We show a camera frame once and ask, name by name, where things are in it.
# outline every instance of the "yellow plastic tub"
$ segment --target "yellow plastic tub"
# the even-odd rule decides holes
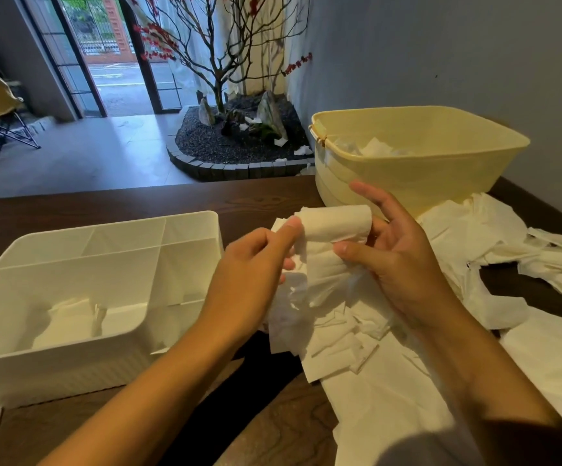
[[[311,117],[316,184],[327,206],[364,204],[348,183],[360,179],[393,193],[413,216],[447,200],[488,191],[529,145],[524,135],[461,109],[407,106],[324,111]],[[353,155],[373,138],[407,155]]]

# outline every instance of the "person's right hand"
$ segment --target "person's right hand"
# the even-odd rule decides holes
[[[411,329],[439,328],[448,317],[467,313],[440,271],[425,232],[399,201],[360,181],[350,188],[377,205],[388,222],[375,217],[366,245],[337,242],[335,253],[370,269]]]

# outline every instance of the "fence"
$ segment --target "fence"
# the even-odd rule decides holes
[[[86,62],[136,62],[117,0],[61,2]]]

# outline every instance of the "person's left hand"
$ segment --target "person's left hand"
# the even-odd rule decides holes
[[[229,244],[218,266],[197,321],[239,345],[261,325],[270,302],[283,282],[281,269],[292,270],[290,250],[302,234],[292,216],[277,231],[258,228]]]

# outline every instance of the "metal fence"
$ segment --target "metal fence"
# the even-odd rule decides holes
[[[61,0],[61,2],[84,55],[120,53],[102,0]],[[132,41],[130,41],[130,50],[135,51]]]

